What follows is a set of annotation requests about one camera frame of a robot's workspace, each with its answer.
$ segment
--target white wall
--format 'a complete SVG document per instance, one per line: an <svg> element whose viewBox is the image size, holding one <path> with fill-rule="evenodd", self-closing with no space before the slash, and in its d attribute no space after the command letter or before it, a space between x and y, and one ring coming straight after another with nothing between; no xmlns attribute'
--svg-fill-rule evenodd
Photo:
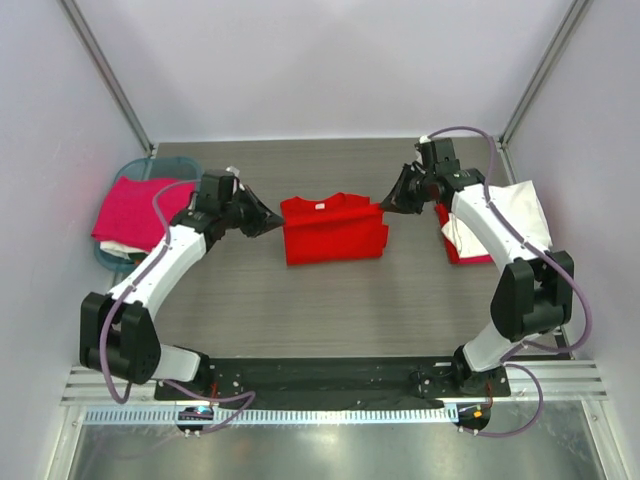
<svg viewBox="0 0 640 480"><path fill-rule="evenodd" d="M78 0L155 141L498 134L570 0Z"/></svg>
<svg viewBox="0 0 640 480"><path fill-rule="evenodd" d="M142 149L57 2L0 2L0 71L0 471L40 480L80 302L110 280L92 222Z"/></svg>
<svg viewBox="0 0 640 480"><path fill-rule="evenodd" d="M511 144L518 177L535 181L553 238L591 298L583 353L619 408L630 458L640 458L639 16L632 0L593 2ZM579 330L577 303L575 312Z"/></svg>

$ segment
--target floor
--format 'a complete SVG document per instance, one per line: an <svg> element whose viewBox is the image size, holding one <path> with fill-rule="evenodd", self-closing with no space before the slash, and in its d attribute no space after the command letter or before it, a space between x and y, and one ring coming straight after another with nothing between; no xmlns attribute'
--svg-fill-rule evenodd
<svg viewBox="0 0 640 480"><path fill-rule="evenodd" d="M381 201L414 139L161 144L205 168L240 169L272 210L289 197L337 192ZM481 139L456 139L463 168L485 171ZM494 184L505 185L502 164ZM382 258L287 268L280 231L247 239L231 231L180 281L156 326L163 343L217 357L441 355L489 321L493 265L452 266L435 213L386 214Z"/></svg>
<svg viewBox="0 0 640 480"><path fill-rule="evenodd" d="M511 431L535 408L496 404L489 428ZM69 478L605 478L580 402L548 402L536 425L506 440L449 424L236 427L187 440L176 433L175 426L85 426Z"/></svg>

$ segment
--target gray table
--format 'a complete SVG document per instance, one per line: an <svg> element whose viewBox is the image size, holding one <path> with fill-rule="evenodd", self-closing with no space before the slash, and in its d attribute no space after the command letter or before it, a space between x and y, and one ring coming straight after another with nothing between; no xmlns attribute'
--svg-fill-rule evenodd
<svg viewBox="0 0 640 480"><path fill-rule="evenodd" d="M338 192L382 200L414 139L162 144L204 168L234 165L274 211L292 196ZM479 138L455 141L463 168L486 171ZM502 164L495 183L505 185ZM489 321L493 265L449 264L431 206L385 215L388 247L377 260L287 268L281 231L247 239L232 231L178 283L156 324L164 343L218 357L439 355Z"/></svg>

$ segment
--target pink cloth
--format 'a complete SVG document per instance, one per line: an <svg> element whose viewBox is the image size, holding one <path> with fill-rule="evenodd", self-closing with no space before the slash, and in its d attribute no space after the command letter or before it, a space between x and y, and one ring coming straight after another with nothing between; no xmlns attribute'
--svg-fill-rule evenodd
<svg viewBox="0 0 640 480"><path fill-rule="evenodd" d="M91 236L99 242L113 241L150 252L164 235L151 201L161 189L177 182L172 178L156 178L136 182L120 177L107 194ZM194 184L167 190L158 206L168 222L189 204Z"/></svg>

